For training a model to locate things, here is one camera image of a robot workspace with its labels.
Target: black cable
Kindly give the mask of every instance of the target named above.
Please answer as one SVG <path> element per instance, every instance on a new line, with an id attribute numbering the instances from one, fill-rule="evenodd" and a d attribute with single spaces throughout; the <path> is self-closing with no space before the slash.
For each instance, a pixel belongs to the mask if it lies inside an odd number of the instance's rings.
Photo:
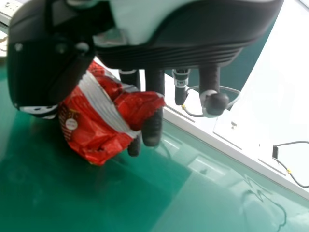
<path id="1" fill-rule="evenodd" d="M 293 174 L 291 173 L 290 169 L 288 169 L 280 160 L 276 159 L 276 158 L 273 158 L 275 161 L 277 161 L 279 164 L 281 164 L 287 171 L 287 173 L 291 176 L 291 178 L 295 181 L 295 183 L 297 183 L 300 187 L 302 188 L 309 188 L 309 185 L 305 186 L 305 185 L 302 185 L 300 184 L 296 179 L 295 177 L 293 176 Z"/>
<path id="2" fill-rule="evenodd" d="M 278 144 L 278 145 L 274 145 L 274 146 L 285 146 L 285 145 L 291 145 L 291 144 L 309 144 L 309 142 L 308 141 L 294 141 L 294 142 Z"/>

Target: white stripe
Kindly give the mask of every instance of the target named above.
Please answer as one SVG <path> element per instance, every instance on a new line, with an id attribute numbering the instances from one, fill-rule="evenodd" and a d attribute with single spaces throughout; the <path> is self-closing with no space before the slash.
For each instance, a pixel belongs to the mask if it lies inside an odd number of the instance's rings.
<path id="1" fill-rule="evenodd" d="M 123 75 L 130 75 L 130 74 L 136 73 L 136 69 L 133 69 L 133 70 L 130 70 L 130 71 L 123 71 L 123 70 L 119 69 L 119 73 L 123 74 Z"/>
<path id="2" fill-rule="evenodd" d="M 80 81 L 79 88 L 86 96 L 92 108 L 107 124 L 117 132 L 124 132 L 131 138 L 136 138 L 140 131 L 131 130 L 119 114 L 106 91 L 89 71 L 86 72 Z"/>

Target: green table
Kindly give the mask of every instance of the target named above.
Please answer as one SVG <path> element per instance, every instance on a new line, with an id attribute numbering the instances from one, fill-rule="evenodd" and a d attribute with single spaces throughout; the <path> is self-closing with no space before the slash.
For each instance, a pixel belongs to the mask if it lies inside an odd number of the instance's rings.
<path id="1" fill-rule="evenodd" d="M 165 122 L 157 148 L 92 166 L 0 75 L 0 231 L 307 232 L 309 203 Z"/>

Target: white wall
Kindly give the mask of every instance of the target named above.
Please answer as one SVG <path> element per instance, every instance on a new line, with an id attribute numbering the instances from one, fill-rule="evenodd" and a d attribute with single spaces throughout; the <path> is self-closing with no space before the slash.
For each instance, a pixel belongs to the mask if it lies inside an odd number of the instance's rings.
<path id="1" fill-rule="evenodd" d="M 309 10 L 297 0 L 285 0 L 242 94 L 232 109 L 242 122 L 262 124 L 274 144 L 309 141 Z M 279 158 L 309 185 L 308 144 L 281 147 Z"/>

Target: red snack bag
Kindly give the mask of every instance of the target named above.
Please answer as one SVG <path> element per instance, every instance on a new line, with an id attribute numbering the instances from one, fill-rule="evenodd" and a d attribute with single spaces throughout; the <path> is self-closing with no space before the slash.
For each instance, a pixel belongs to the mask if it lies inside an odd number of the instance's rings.
<path id="1" fill-rule="evenodd" d="M 69 146 L 95 165 L 126 149 L 164 97 L 139 92 L 92 62 L 74 91 L 61 103 L 59 120 Z"/>

